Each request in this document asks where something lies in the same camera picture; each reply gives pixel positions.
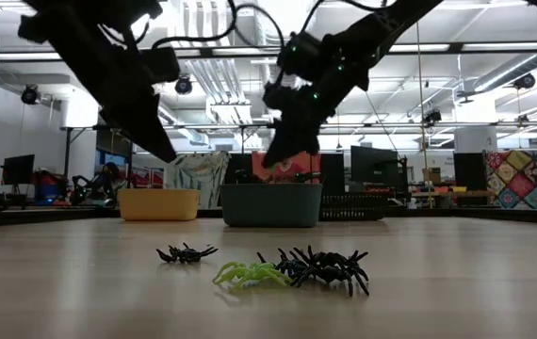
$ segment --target yellow bin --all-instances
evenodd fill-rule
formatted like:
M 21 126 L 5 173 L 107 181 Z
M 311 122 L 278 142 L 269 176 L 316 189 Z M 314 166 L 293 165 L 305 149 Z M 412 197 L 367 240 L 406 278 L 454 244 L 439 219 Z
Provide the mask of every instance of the yellow bin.
M 118 191 L 120 215 L 126 221 L 186 221 L 197 217 L 200 191 L 194 189 L 134 189 Z

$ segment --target dark green bin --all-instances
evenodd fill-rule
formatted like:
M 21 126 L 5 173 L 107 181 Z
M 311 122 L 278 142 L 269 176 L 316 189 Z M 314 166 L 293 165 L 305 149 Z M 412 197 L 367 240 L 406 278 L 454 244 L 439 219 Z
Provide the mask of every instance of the dark green bin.
M 223 185 L 222 217 L 232 227 L 314 227 L 321 184 Z

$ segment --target toy spider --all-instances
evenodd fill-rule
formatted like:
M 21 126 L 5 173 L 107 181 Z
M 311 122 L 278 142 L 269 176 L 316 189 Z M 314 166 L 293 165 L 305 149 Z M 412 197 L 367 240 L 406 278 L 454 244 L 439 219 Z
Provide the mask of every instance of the toy spider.
M 298 259 L 296 256 L 296 253 L 293 251 L 290 251 L 293 259 L 287 258 L 287 254 L 281 249 L 277 249 L 281 253 L 281 263 L 275 265 L 275 269 L 281 271 L 281 273 L 286 273 L 290 278 L 296 279 L 300 277 L 300 275 L 308 268 L 308 265 L 304 263 L 302 260 Z M 262 254 L 260 252 L 256 253 L 258 254 L 258 257 L 260 258 L 260 261 L 262 263 L 265 263 L 265 258 L 262 257 Z
M 215 253 L 217 250 L 219 250 L 213 247 L 209 247 L 206 250 L 199 252 L 194 249 L 190 249 L 186 243 L 183 243 L 183 245 L 185 246 L 184 250 L 180 250 L 175 247 L 168 246 L 170 250 L 170 254 L 164 253 L 161 250 L 156 250 L 156 251 L 157 251 L 157 254 L 159 254 L 159 257 L 167 263 L 174 263 L 175 261 L 178 260 L 179 262 L 181 262 L 181 264 L 184 264 L 184 263 L 190 264 L 190 263 L 199 263 L 200 260 L 202 260 L 202 257 Z
M 220 269 L 216 277 L 212 279 L 212 283 L 216 285 L 224 282 L 230 283 L 234 278 L 239 278 L 239 281 L 229 289 L 230 292 L 241 290 L 245 282 L 261 281 L 265 278 L 271 278 L 281 286 L 287 286 L 288 283 L 292 282 L 289 277 L 276 270 L 272 263 L 252 263 L 246 267 L 245 264 L 232 262 Z
M 361 288 L 365 294 L 369 295 L 369 291 L 365 286 L 365 282 L 361 277 L 369 280 L 366 273 L 358 265 L 358 261 L 363 259 L 367 252 L 360 254 L 357 250 L 350 258 L 346 258 L 342 254 L 334 252 L 319 252 L 313 254 L 313 250 L 308 246 L 308 256 L 304 254 L 302 250 L 294 248 L 294 251 L 300 255 L 304 262 L 308 265 L 308 268 L 302 272 L 302 274 L 296 278 L 291 285 L 296 285 L 300 287 L 309 276 L 314 275 L 319 277 L 327 284 L 333 281 L 347 281 L 349 294 L 352 297 L 353 288 L 352 288 L 352 276 L 356 278 L 356 281 L 361 285 Z

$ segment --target black basket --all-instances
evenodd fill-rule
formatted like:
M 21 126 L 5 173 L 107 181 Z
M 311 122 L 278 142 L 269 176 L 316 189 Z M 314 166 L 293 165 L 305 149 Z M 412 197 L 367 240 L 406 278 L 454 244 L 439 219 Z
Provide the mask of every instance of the black basket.
M 323 195 L 319 220 L 365 221 L 384 217 L 387 197 L 381 193 Z

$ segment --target black toy spider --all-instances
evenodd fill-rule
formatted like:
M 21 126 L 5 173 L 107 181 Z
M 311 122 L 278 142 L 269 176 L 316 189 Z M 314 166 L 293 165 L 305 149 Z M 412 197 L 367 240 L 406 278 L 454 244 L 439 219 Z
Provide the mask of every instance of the black toy spider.
M 184 264 L 184 263 L 190 264 L 190 263 L 199 263 L 200 260 L 202 260 L 202 257 L 215 253 L 217 250 L 219 250 L 213 247 L 208 247 L 206 250 L 196 251 L 194 249 L 190 249 L 186 243 L 183 243 L 183 245 L 185 246 L 184 250 L 180 250 L 175 247 L 168 246 L 170 250 L 170 254 L 164 253 L 161 250 L 156 250 L 156 251 L 157 251 L 157 254 L 159 254 L 160 259 L 162 259 L 163 261 L 167 263 L 174 263 L 178 260 L 181 264 Z
M 369 295 L 369 291 L 361 277 L 365 278 L 366 281 L 368 281 L 369 278 L 363 269 L 358 265 L 358 261 L 363 259 L 367 255 L 367 252 L 359 255 L 359 251 L 357 250 L 350 258 L 347 259 L 342 254 L 334 252 L 319 252 L 317 254 L 313 254 L 313 250 L 310 246 L 308 247 L 308 256 L 306 256 L 302 250 L 294 248 L 294 251 L 300 255 L 300 257 L 308 265 L 308 268 L 306 268 L 302 274 L 292 282 L 292 286 L 295 285 L 300 287 L 311 275 L 319 277 L 327 284 L 333 281 L 347 281 L 349 294 L 352 297 L 352 277 L 354 277 L 361 285 L 361 288 L 365 294 Z
M 277 265 L 275 265 L 275 269 L 281 271 L 281 273 L 286 273 L 289 276 L 289 278 L 296 279 L 300 277 L 300 275 L 308 268 L 308 265 L 304 263 L 302 260 L 298 259 L 296 256 L 296 253 L 290 251 L 293 259 L 287 258 L 287 254 L 281 249 L 277 249 L 281 253 L 281 262 Z M 262 257 L 262 254 L 260 252 L 257 253 L 258 257 L 260 258 L 260 261 L 262 263 L 265 263 L 265 258 Z

